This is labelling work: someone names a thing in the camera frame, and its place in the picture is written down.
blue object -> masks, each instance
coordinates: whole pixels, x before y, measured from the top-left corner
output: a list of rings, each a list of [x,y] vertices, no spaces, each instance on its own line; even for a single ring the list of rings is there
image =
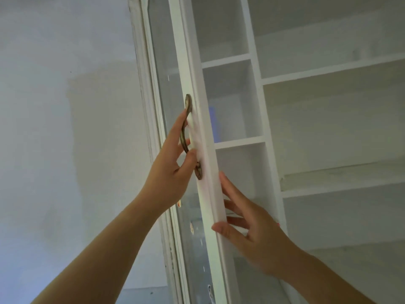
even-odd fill
[[[209,117],[211,119],[211,127],[212,127],[212,135],[214,136],[214,143],[219,143],[221,141],[220,135],[218,132],[218,120],[215,115],[215,108],[214,107],[208,107],[209,109]]]

curved metal handle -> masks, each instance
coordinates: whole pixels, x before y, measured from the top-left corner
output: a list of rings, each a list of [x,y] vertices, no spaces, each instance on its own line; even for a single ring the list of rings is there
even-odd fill
[[[187,110],[187,116],[188,116],[190,114],[190,112],[193,110],[193,104],[191,102],[190,94],[187,94],[185,96],[185,108]],[[181,128],[180,142],[181,142],[181,146],[183,146],[185,153],[188,153],[187,143],[185,142],[185,133],[184,133],[185,126],[186,126],[186,120],[183,122],[183,127]],[[194,172],[197,176],[197,179],[201,180],[203,177],[203,170],[201,169],[201,164],[199,162],[197,162]]]

person's left hand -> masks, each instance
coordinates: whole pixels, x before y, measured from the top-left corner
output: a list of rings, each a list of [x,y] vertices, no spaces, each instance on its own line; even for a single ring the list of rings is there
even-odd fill
[[[181,167],[177,164],[177,159],[183,152],[179,139],[185,119],[186,109],[181,112],[167,135],[139,193],[160,212],[166,211],[181,199],[197,164],[196,149],[187,153]]]

forearm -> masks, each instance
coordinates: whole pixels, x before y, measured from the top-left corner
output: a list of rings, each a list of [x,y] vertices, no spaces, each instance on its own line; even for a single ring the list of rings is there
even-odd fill
[[[320,260],[297,251],[286,267],[283,280],[293,286],[309,304],[373,304]]]
[[[146,235],[161,212],[138,196],[33,301],[115,303]]]

hand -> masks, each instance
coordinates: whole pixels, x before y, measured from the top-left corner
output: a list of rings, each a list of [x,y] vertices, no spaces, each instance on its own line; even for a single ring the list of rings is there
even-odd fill
[[[160,212],[164,212],[178,202],[183,196],[197,164],[197,152],[191,149],[181,167],[177,159],[183,152],[179,144],[180,132],[186,119],[186,110],[179,115],[171,128],[155,162],[139,193]]]
[[[223,172],[220,172],[225,208],[241,217],[228,216],[226,222],[212,225],[212,229],[226,237],[254,266],[266,274],[283,279],[290,259],[301,250],[287,237],[273,218],[259,205],[244,196]],[[248,229],[246,236],[232,225]]]

